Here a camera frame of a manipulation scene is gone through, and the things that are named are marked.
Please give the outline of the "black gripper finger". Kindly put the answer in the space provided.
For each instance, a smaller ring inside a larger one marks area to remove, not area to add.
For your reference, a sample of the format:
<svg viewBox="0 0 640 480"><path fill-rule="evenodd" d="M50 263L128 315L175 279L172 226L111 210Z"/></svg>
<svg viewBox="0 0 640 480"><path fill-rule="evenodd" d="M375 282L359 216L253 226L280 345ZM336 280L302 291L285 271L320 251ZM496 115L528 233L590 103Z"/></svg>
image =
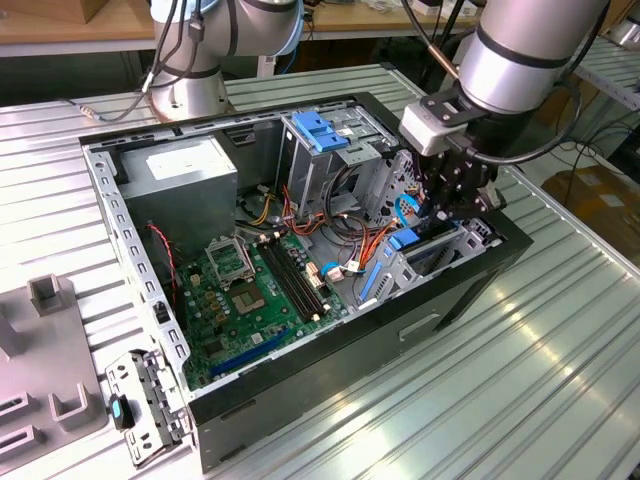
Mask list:
<svg viewBox="0 0 640 480"><path fill-rule="evenodd" d="M426 158L422 179L425 200L419 211L422 223L431 223L440 211L448 220L463 219L455 193L461 175L460 161L458 154L438 154Z"/></svg>
<svg viewBox="0 0 640 480"><path fill-rule="evenodd" d="M476 184L471 181L458 183L450 197L449 218L467 220L505 208L506 199L497 189L496 180L497 173L490 172Z"/></svg>

